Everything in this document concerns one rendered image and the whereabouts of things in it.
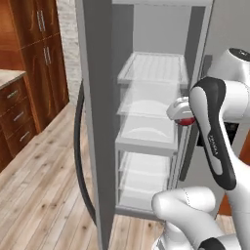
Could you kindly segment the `clear glass fridge shelf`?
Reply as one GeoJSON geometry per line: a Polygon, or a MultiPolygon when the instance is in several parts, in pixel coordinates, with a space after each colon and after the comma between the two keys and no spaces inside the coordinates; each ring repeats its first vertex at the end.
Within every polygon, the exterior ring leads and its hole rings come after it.
{"type": "Polygon", "coordinates": [[[117,77],[118,84],[134,81],[187,85],[188,72],[183,55],[134,52],[117,77]]]}

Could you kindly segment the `clear tall fridge drawer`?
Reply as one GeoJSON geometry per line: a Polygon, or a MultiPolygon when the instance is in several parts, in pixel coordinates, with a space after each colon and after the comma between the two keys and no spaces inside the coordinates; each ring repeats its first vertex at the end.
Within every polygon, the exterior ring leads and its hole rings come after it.
{"type": "Polygon", "coordinates": [[[166,190],[176,156],[118,152],[117,205],[151,213],[152,197],[166,190]]]}

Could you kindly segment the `red round object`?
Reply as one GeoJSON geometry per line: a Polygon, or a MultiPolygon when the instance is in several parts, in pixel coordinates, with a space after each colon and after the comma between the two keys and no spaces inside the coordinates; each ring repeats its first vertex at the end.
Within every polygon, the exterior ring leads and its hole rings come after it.
{"type": "Polygon", "coordinates": [[[189,126],[195,122],[195,118],[190,117],[190,118],[177,119],[175,120],[175,122],[181,126],[189,126]]]}

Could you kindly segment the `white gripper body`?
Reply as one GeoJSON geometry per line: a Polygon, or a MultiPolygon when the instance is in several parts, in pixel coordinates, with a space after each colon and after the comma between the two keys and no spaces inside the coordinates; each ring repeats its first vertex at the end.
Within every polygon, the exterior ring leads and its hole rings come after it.
{"type": "Polygon", "coordinates": [[[181,120],[194,117],[189,106],[188,97],[177,98],[169,105],[166,113],[171,120],[181,120]]]}

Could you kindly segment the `grey fridge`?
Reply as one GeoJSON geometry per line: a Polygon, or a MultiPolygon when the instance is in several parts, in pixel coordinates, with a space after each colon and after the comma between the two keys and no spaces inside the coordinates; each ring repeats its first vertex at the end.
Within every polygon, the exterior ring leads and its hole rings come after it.
{"type": "MultiPolygon", "coordinates": [[[[190,88],[202,79],[199,78],[199,74],[204,58],[204,49],[213,4],[214,0],[112,0],[112,77],[115,149],[114,216],[119,214],[156,220],[162,222],[165,228],[165,222],[158,219],[153,213],[153,210],[151,213],[147,213],[139,210],[126,209],[117,205],[118,152],[120,150],[128,150],[117,149],[115,140],[126,117],[139,116],[120,115],[117,113],[125,92],[132,83],[118,84],[118,74],[124,63],[134,52],[183,55],[187,66],[188,83],[187,85],[181,85],[179,83],[180,95],[178,98],[188,97],[190,88]]],[[[164,117],[153,118],[168,118],[171,120],[167,113],[165,113],[164,117]]],[[[177,124],[175,120],[171,121],[178,127],[178,150],[172,154],[176,156],[176,160],[172,165],[171,180],[166,190],[184,188],[178,187],[178,181],[182,169],[182,160],[185,157],[186,146],[188,144],[188,135],[190,133],[190,125],[181,126],[177,124]]],[[[228,132],[229,125],[234,125],[238,130],[245,130],[250,128],[250,123],[227,122],[225,124],[232,150],[239,158],[235,149],[235,136],[228,132]]],[[[85,101],[83,104],[80,138],[88,139],[85,101]]],[[[95,208],[92,175],[90,178],[84,179],[95,208]]],[[[231,207],[226,193],[219,207],[218,214],[216,217],[213,217],[213,219],[215,219],[223,233],[235,233],[231,207]]]]}

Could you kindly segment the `grey open fridge door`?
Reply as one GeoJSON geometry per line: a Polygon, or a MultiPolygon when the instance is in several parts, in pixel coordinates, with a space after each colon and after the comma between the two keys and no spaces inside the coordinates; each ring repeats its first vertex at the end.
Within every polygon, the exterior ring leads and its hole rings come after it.
{"type": "Polygon", "coordinates": [[[99,250],[115,214],[112,0],[75,0],[99,250]]]}

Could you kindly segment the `tall brown wooden cupboard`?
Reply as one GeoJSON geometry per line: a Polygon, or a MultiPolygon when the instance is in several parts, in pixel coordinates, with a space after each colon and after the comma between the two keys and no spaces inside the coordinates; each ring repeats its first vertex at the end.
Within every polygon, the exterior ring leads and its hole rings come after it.
{"type": "Polygon", "coordinates": [[[0,69],[25,72],[43,131],[69,102],[56,0],[0,0],[0,69]]]}

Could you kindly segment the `clear fridge shelf with tray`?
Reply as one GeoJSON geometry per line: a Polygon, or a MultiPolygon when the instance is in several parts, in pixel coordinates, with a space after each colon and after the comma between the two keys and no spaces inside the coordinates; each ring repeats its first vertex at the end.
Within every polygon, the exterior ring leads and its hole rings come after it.
{"type": "Polygon", "coordinates": [[[132,82],[117,110],[120,115],[164,117],[167,108],[180,95],[178,82],[132,82]]]}

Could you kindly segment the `brown wooden drawer cabinet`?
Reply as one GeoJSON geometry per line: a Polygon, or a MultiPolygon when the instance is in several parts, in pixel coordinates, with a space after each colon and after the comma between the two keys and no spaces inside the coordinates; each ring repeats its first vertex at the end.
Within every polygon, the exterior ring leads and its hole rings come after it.
{"type": "Polygon", "coordinates": [[[0,173],[35,135],[24,72],[0,69],[0,173]]]}

